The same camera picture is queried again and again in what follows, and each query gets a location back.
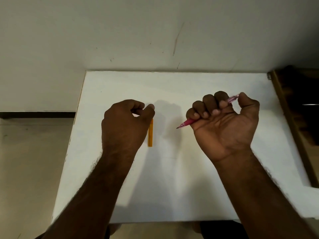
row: white tabletop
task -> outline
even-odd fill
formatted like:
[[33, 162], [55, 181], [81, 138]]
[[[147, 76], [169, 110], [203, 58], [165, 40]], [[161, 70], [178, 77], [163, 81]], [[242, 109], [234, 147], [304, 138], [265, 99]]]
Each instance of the white tabletop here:
[[[266, 74], [91, 71], [86, 73], [53, 220], [72, 199], [102, 151], [104, 112], [124, 99], [155, 105], [154, 142], [139, 149], [120, 191], [112, 223], [237, 219], [213, 164], [192, 129], [175, 129], [195, 100], [219, 90], [260, 102], [252, 149], [303, 217], [319, 216], [319, 189], [305, 169]], [[237, 102], [233, 104], [239, 111]]]

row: left hand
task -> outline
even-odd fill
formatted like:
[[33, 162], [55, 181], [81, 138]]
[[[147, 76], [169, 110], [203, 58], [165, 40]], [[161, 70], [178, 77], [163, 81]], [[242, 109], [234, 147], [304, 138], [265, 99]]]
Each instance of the left hand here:
[[155, 115], [154, 105], [124, 100], [113, 104], [102, 120], [103, 154], [116, 154], [133, 162]]

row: pencil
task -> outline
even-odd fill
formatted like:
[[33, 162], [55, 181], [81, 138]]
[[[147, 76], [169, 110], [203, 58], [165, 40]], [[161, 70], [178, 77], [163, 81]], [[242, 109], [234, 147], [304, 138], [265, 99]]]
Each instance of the pencil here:
[[151, 121], [150, 127], [148, 129], [148, 146], [153, 146], [153, 119]]

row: right hand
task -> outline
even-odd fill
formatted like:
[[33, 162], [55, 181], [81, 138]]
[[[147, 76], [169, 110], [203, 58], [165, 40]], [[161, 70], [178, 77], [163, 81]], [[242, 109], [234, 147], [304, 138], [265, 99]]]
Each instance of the right hand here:
[[197, 143], [212, 162], [218, 162], [243, 150], [250, 144], [258, 124], [259, 102], [241, 92], [238, 103], [240, 114], [226, 101], [226, 92], [205, 95], [195, 101], [186, 117], [198, 120], [191, 125]]

